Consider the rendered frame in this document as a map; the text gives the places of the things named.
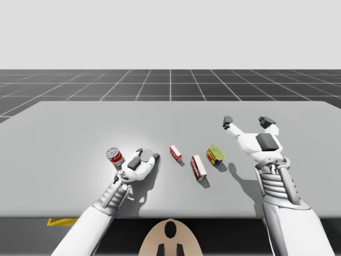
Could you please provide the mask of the small red and white carton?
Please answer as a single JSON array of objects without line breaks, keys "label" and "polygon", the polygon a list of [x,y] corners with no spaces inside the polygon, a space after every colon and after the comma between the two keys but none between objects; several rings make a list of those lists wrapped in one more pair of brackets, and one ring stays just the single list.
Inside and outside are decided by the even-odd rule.
[{"label": "small red and white carton", "polygon": [[175,145],[171,145],[169,147],[170,154],[173,156],[173,158],[179,163],[182,159],[181,152],[177,149]]}]

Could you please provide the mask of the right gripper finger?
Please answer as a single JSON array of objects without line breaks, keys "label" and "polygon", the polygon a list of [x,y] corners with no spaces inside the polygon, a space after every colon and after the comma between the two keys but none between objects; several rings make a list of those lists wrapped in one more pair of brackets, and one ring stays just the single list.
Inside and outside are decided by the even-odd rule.
[{"label": "right gripper finger", "polygon": [[224,117],[222,127],[234,139],[243,134],[243,131],[233,124],[233,118],[231,116]]},{"label": "right gripper finger", "polygon": [[279,128],[277,127],[276,122],[271,118],[261,116],[258,118],[258,121],[265,133],[270,133],[276,137],[279,135]]}]

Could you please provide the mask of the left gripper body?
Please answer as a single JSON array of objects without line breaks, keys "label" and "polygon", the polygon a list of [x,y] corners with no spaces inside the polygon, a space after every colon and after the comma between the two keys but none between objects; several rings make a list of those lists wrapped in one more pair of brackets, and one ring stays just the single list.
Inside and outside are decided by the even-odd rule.
[{"label": "left gripper body", "polygon": [[144,180],[151,172],[156,163],[156,154],[152,154],[147,162],[141,160],[142,152],[136,151],[125,160],[121,166],[121,178],[125,182],[134,182]]}]

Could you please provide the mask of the green and blue rectangular can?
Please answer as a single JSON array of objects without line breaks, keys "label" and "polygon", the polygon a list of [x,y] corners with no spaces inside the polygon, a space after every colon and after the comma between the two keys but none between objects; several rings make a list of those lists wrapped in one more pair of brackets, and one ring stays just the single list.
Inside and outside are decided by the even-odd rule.
[{"label": "green and blue rectangular can", "polygon": [[213,166],[218,166],[225,159],[225,155],[217,145],[210,145],[206,156]]}]

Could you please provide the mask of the tan robot part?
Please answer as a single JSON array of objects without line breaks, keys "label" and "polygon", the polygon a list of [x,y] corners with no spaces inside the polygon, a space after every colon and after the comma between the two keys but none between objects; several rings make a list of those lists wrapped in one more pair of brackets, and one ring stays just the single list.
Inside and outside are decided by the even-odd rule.
[{"label": "tan robot part", "polygon": [[203,256],[200,245],[184,223],[167,219],[146,235],[138,256]]}]

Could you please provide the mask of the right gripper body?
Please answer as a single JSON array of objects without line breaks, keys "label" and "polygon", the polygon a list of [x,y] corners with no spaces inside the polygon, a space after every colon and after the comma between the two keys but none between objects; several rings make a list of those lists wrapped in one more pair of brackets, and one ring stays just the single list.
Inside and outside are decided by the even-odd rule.
[{"label": "right gripper body", "polygon": [[242,133],[237,137],[237,143],[242,152],[256,162],[266,158],[284,160],[283,147],[277,136],[271,133]]}]

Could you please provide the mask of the red and white can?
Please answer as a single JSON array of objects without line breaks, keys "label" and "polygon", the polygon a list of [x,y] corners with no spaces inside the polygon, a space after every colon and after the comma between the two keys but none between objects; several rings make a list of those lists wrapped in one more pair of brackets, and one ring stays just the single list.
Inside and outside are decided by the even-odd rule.
[{"label": "red and white can", "polygon": [[125,161],[122,153],[116,147],[110,148],[105,156],[115,167],[121,167]]}]

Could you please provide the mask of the long red and white carton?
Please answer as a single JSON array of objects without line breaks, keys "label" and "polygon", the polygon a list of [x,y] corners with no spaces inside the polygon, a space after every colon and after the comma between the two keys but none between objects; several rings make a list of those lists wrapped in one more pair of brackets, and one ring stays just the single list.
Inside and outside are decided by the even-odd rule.
[{"label": "long red and white carton", "polygon": [[206,177],[207,172],[199,155],[193,155],[190,164],[197,181],[203,180]]}]

